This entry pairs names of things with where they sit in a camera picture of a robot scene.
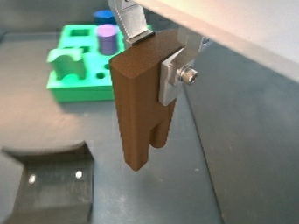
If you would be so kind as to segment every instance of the metal clamp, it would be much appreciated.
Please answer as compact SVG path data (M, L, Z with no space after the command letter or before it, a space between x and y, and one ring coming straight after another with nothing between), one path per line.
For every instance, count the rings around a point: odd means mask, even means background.
M109 0L117 23L125 35L126 48L155 35L147 29L143 7L131 0Z
M165 106L182 92L183 82L191 85L197 81L198 72L193 69L193 64L207 39L182 26L178 40L183 43L185 48L162 64L159 102Z

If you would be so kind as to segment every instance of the gray surface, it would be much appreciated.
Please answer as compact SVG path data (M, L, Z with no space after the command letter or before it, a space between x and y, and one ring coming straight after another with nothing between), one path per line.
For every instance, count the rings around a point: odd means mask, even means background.
M187 88L227 224L299 222L299 85L214 44Z
M57 32L67 24L94 22L95 11L107 10L109 0L0 0L0 33ZM177 23L145 10L155 30L178 27Z
M59 104L46 89L57 34L8 34L0 45L0 144L53 147L87 140L95 157L93 223L221 223L201 141L185 94L170 139L139 172L125 163L113 101ZM0 155L0 222L20 171Z

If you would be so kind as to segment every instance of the white panel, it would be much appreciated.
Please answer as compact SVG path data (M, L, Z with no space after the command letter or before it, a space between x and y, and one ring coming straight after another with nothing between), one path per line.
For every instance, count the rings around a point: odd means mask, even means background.
M299 81L299 1L135 1Z

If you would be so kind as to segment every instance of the purple cylinder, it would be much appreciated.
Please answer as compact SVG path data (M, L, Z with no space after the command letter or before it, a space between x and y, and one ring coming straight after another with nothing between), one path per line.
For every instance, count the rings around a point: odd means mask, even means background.
M113 24L98 27L99 52L113 55L118 52L118 28Z

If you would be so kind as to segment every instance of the green shape sorter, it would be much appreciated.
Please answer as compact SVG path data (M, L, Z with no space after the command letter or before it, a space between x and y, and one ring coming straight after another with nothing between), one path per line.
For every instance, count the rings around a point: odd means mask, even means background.
M49 63L69 61L71 65L79 64L79 54L85 61L85 77L75 73L62 76L55 70L51 71L47 88L58 102L83 102L114 100L113 81L109 69L109 60L125 51L123 35L118 29L117 42L118 52L114 55L99 53L99 40L95 24L74 24L63 27L61 43L49 56Z

